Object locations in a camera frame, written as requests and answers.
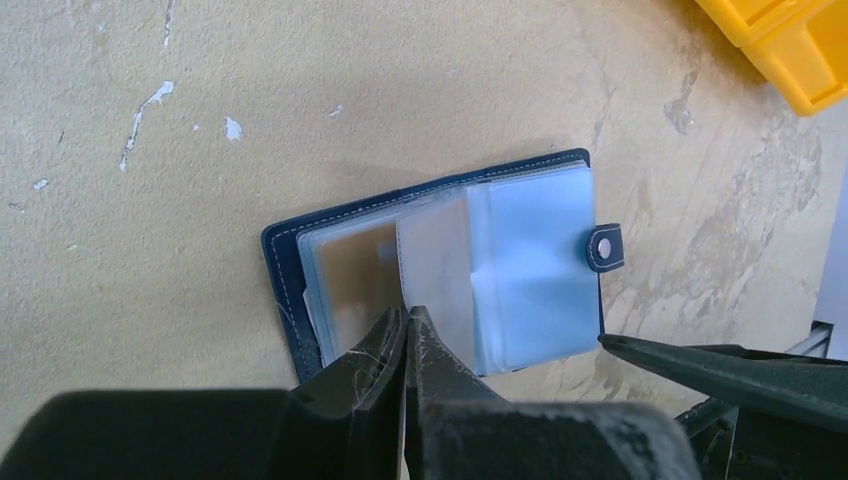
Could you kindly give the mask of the blue leather card holder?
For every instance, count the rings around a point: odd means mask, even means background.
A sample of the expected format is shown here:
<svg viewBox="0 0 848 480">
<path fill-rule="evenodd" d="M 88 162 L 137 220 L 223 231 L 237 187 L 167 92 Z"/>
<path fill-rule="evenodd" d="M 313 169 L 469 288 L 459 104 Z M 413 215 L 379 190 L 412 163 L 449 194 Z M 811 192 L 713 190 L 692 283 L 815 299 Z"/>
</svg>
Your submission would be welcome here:
<svg viewBox="0 0 848 480">
<path fill-rule="evenodd" d="M 587 150 L 442 177 L 290 218 L 260 244 L 296 375 L 337 360 L 320 298 L 317 237 L 393 220 L 404 304 L 429 312 L 475 374 L 510 373 L 596 347 L 602 274 L 625 263 L 621 227 L 595 215 Z"/>
</svg>

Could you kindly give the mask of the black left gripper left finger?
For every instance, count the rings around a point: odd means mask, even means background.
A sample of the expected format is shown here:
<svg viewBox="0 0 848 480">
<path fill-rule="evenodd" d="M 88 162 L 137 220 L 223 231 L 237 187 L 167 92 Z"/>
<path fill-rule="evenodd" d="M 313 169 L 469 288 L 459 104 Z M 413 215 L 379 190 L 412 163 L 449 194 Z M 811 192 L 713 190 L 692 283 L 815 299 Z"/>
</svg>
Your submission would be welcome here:
<svg viewBox="0 0 848 480">
<path fill-rule="evenodd" d="M 406 312 L 292 390 L 88 390 L 46 402 L 5 479 L 395 479 Z"/>
</svg>

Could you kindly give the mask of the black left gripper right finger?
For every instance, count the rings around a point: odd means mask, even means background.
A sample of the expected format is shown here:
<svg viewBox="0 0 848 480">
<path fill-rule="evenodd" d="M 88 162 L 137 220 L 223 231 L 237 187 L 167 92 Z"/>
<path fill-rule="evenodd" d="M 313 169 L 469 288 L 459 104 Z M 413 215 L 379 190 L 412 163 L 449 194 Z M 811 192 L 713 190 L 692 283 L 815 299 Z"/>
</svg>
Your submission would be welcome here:
<svg viewBox="0 0 848 480">
<path fill-rule="evenodd" d="M 405 461 L 413 479 L 698 479 L 682 427 L 644 403 L 510 402 L 441 341 L 407 327 Z"/>
</svg>

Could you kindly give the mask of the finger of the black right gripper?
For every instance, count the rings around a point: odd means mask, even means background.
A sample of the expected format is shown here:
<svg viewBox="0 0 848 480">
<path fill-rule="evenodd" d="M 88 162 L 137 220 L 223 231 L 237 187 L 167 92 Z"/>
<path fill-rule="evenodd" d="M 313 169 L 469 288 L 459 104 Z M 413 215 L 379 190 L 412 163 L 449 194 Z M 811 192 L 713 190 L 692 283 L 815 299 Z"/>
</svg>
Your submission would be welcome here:
<svg viewBox="0 0 848 480">
<path fill-rule="evenodd" d="M 847 432 L 845 361 L 746 349 L 674 346 L 624 335 L 598 337 L 608 353 L 741 409 Z"/>
</svg>

